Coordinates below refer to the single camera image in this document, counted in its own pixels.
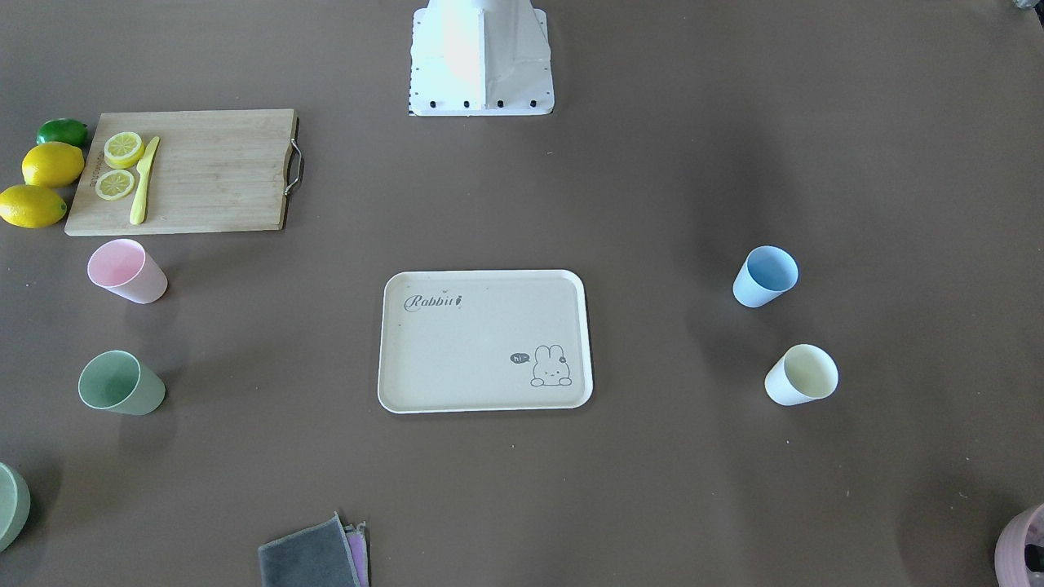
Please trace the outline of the cream plastic cup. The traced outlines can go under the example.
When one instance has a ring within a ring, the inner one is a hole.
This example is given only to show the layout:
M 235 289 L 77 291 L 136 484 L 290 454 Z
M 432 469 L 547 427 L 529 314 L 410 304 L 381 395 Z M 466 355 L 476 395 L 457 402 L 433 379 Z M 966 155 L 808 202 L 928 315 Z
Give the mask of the cream plastic cup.
M 773 365 L 764 386 L 776 404 L 794 406 L 829 397 L 838 388 L 838 366 L 818 346 L 799 343 Z

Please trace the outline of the green plastic cup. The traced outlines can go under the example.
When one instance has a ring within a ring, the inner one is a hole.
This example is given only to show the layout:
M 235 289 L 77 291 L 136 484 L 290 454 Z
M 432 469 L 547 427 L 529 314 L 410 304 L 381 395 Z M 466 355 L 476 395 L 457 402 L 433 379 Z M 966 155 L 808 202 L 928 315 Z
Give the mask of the green plastic cup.
M 159 408 L 166 386 L 127 351 L 111 350 L 86 363 L 77 391 L 89 408 L 142 416 Z

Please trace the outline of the blue plastic cup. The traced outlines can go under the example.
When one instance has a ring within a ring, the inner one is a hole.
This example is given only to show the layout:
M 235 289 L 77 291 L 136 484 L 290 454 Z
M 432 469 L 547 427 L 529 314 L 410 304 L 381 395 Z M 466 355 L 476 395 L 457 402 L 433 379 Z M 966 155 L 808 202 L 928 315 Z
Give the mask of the blue plastic cup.
M 792 289 L 799 279 L 794 257 L 780 248 L 753 249 L 733 283 L 733 296 L 745 307 L 756 308 Z

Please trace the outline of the grey folded cloth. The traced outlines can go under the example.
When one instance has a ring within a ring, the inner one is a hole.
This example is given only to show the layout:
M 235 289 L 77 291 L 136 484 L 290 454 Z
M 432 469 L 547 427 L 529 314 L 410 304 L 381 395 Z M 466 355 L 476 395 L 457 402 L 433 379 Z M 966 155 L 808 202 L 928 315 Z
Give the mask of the grey folded cloth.
M 258 548 L 263 586 L 369 586 L 366 523 L 325 523 Z

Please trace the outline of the wooden cutting board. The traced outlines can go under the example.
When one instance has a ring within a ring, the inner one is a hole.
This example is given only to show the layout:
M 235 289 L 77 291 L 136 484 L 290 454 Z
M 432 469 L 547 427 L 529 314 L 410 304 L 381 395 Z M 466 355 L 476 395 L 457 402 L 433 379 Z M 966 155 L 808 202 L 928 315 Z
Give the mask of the wooden cutting board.
M 279 230 L 296 136 L 294 110 L 104 113 L 64 231 L 120 236 Z M 130 224 L 130 197 L 102 199 L 95 183 L 108 170 L 104 142 L 119 131 L 159 137 L 142 224 Z

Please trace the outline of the yellow plastic knife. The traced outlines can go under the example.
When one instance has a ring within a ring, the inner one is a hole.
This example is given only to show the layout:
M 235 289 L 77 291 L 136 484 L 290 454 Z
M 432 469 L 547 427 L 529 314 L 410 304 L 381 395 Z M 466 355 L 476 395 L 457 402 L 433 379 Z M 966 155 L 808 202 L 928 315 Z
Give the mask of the yellow plastic knife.
M 147 211 L 149 180 L 152 174 L 155 156 L 161 138 L 159 136 L 152 137 L 152 140 L 145 146 L 141 159 L 135 164 L 135 170 L 137 170 L 139 179 L 137 186 L 135 186 L 133 204 L 130 204 L 128 224 L 144 224 Z

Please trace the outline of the pink plastic cup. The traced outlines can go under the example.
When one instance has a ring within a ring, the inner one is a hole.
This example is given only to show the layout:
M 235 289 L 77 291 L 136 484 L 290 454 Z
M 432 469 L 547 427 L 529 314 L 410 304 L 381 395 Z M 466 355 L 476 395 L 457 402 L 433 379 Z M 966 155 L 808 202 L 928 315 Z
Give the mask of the pink plastic cup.
M 86 265 L 92 283 L 134 303 L 153 303 L 166 294 L 168 280 L 153 257 L 134 239 L 99 246 Z

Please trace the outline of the lemon half lower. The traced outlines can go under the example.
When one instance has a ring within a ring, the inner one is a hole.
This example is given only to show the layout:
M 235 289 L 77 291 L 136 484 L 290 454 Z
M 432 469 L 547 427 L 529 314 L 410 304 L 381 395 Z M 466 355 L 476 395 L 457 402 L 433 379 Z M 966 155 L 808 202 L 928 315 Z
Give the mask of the lemon half lower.
M 135 190 L 135 177 L 128 170 L 110 170 L 95 182 L 97 197 L 115 201 L 129 196 Z

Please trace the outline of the lemon half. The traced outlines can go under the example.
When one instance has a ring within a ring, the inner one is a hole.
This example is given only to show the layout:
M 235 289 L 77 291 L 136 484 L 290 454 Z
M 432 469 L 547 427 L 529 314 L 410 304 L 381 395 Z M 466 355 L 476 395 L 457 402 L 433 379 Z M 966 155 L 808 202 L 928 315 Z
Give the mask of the lemon half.
M 135 131 L 119 131 L 105 141 L 102 155 L 112 170 L 128 170 L 144 155 L 146 143 Z
M 95 182 L 97 197 L 115 201 L 129 196 L 135 190 L 135 177 L 128 170 L 110 170 Z

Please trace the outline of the lemon half upper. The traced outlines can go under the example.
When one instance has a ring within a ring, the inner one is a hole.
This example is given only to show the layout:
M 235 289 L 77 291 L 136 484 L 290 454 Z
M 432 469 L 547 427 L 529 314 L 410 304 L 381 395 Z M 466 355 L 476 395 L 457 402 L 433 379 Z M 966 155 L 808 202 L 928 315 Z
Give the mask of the lemon half upper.
M 102 155 L 112 170 L 128 170 L 144 155 L 146 143 L 135 131 L 119 131 L 105 141 Z

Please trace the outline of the yellow lemon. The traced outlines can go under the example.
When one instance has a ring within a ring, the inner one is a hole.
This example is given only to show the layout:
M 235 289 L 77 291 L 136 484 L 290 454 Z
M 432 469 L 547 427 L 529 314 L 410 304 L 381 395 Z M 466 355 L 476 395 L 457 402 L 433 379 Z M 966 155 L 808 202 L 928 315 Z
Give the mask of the yellow lemon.
M 56 190 L 19 183 L 1 193 L 1 216 L 4 222 L 26 229 L 57 224 L 68 206 Z
M 24 183 L 45 188 L 62 188 L 81 177 L 85 156 L 78 146 L 64 142 L 44 142 L 24 156 L 21 171 Z

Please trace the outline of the green lime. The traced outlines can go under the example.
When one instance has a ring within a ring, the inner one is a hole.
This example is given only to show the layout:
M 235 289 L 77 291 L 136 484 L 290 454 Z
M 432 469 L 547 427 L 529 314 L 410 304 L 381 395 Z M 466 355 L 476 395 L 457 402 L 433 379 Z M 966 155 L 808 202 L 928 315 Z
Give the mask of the green lime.
M 42 123 L 35 133 L 35 144 L 60 142 L 81 148 L 89 137 L 89 126 L 78 119 L 57 118 Z

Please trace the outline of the yellow lemon outer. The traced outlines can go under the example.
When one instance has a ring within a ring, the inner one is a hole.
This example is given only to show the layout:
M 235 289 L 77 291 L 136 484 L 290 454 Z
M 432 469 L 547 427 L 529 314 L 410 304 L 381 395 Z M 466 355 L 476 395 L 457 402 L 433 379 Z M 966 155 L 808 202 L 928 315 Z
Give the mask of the yellow lemon outer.
M 1 193 L 1 216 L 4 222 L 26 229 L 57 224 L 68 206 L 56 190 L 19 183 Z

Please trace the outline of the pink bowl with ice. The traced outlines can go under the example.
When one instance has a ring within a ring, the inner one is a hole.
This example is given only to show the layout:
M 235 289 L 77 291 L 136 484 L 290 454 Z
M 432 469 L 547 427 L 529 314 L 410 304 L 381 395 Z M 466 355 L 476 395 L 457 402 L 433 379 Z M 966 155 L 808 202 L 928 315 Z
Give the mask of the pink bowl with ice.
M 994 567 L 999 586 L 1043 586 L 1043 504 L 1015 516 L 997 539 Z

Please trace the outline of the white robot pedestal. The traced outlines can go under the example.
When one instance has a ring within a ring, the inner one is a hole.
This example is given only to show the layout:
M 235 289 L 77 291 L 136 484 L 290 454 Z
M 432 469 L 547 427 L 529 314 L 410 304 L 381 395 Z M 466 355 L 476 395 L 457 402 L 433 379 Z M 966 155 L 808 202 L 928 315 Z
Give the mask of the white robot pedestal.
M 546 11 L 529 1 L 430 1 L 414 11 L 408 112 L 537 116 L 555 107 Z

